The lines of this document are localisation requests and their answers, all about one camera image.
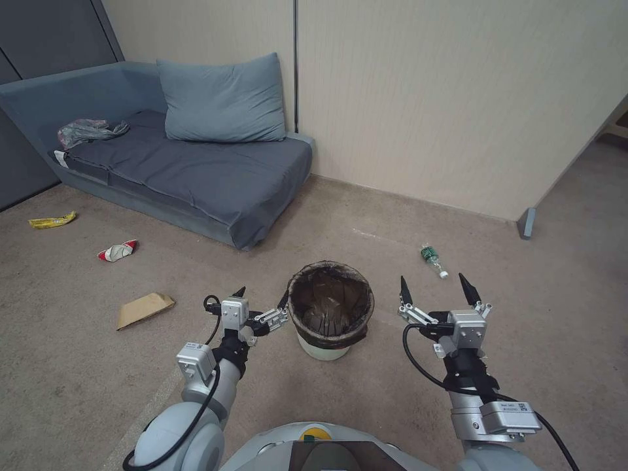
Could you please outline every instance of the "plastic bottle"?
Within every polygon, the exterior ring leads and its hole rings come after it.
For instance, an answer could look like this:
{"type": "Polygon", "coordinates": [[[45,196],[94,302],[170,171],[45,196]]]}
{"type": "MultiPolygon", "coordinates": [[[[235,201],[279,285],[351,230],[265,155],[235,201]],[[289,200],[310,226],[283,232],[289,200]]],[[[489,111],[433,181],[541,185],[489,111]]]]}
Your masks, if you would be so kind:
{"type": "Polygon", "coordinates": [[[431,266],[436,273],[438,273],[438,276],[440,276],[441,279],[445,279],[449,276],[442,262],[438,258],[438,253],[436,253],[434,247],[424,244],[423,250],[421,250],[421,256],[423,257],[423,260],[425,260],[425,262],[431,266]]]}

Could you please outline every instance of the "gray cabinet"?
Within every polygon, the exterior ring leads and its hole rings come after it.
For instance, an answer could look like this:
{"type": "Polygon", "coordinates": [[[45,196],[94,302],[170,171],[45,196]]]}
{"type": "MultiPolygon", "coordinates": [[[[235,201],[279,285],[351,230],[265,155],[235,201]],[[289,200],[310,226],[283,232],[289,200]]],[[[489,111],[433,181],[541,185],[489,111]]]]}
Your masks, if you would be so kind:
{"type": "MultiPolygon", "coordinates": [[[[4,2],[0,84],[115,62],[119,47],[104,14],[100,0],[4,2]]],[[[0,210],[58,181],[0,109],[0,210]]]]}

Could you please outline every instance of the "green bottle label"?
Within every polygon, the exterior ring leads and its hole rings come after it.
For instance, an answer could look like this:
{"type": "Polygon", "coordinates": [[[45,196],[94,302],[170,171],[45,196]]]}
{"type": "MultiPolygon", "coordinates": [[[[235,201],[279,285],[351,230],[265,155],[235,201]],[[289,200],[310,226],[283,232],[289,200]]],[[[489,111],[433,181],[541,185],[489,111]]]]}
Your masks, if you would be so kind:
{"type": "Polygon", "coordinates": [[[438,256],[438,254],[436,253],[436,251],[434,250],[434,247],[429,246],[429,247],[425,247],[422,251],[421,251],[421,256],[423,257],[423,260],[425,260],[426,262],[432,258],[433,256],[438,256]]]}

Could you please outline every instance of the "white paper tag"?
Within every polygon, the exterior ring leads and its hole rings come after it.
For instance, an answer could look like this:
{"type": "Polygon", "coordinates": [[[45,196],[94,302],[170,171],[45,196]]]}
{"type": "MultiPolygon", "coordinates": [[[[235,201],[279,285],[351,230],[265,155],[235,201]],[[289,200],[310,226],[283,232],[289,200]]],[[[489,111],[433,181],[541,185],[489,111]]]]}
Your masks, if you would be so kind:
{"type": "Polygon", "coordinates": [[[59,162],[59,165],[61,165],[62,167],[68,168],[67,164],[65,163],[65,152],[62,152],[60,150],[55,150],[54,156],[57,158],[57,162],[59,162]]]}

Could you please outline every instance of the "yellow button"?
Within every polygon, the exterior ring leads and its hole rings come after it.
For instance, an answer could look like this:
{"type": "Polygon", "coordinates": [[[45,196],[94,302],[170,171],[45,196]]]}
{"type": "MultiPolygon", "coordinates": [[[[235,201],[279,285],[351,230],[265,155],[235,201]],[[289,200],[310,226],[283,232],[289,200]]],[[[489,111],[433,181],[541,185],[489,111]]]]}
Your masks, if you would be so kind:
{"type": "Polygon", "coordinates": [[[312,427],[312,428],[307,429],[305,432],[303,432],[299,440],[305,440],[306,435],[310,435],[317,440],[331,440],[332,439],[329,433],[327,433],[322,428],[317,428],[317,427],[312,427]]]}

